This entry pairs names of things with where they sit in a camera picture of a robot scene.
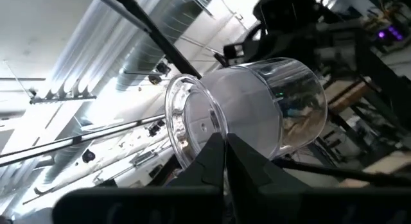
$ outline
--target transparent plastic container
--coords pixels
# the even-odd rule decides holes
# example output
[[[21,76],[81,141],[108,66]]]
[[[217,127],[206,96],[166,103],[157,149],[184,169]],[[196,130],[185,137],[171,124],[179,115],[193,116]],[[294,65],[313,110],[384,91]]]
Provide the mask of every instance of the transparent plastic container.
[[[223,138],[234,133],[271,160],[313,141],[327,117],[318,78],[289,58],[230,66],[201,80],[176,76],[168,85],[165,109],[183,168],[214,132]]]

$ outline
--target clear plastic cup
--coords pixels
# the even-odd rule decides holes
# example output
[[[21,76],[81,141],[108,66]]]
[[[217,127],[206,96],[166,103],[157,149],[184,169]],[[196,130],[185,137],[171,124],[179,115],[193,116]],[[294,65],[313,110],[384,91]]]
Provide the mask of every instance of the clear plastic cup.
[[[297,60],[275,58],[205,75],[174,77],[166,93],[166,123],[183,168],[214,132],[234,133],[268,159],[313,141],[327,103],[315,74]]]

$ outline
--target silver ventilation duct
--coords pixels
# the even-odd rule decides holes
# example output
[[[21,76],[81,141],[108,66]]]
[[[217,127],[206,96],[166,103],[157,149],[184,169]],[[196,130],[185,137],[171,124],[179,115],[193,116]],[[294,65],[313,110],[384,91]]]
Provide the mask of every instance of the silver ventilation duct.
[[[175,42],[194,22],[202,12],[201,7],[194,0],[160,0],[155,6],[150,17],[158,25],[159,29],[172,42]],[[92,90],[93,94],[101,92],[102,88],[115,76],[118,77],[116,90],[126,91],[130,86],[138,85],[145,76],[138,76],[135,71],[152,71],[157,63],[162,59],[164,53],[142,31],[138,31],[131,39],[127,47],[115,59],[111,68],[106,72],[101,81]],[[83,117],[89,105],[84,105],[76,117]],[[72,130],[72,135],[79,132],[76,125],[68,124],[63,130]],[[90,145],[84,143],[60,150],[55,155],[55,165],[46,173],[43,184],[50,184],[63,170],[70,166]]]

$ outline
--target white ceiling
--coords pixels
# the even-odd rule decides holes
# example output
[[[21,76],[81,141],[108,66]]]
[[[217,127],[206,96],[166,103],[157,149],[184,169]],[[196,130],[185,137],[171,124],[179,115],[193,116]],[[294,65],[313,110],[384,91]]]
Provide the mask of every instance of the white ceiling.
[[[0,78],[47,77],[90,2],[0,0]]]

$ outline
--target purple light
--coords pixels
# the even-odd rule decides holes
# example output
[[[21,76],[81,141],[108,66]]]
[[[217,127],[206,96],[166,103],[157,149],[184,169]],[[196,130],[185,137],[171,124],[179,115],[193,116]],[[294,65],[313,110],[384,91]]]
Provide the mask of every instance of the purple light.
[[[384,38],[385,33],[384,33],[383,31],[380,31],[380,32],[378,33],[378,36],[379,36],[380,38]]]

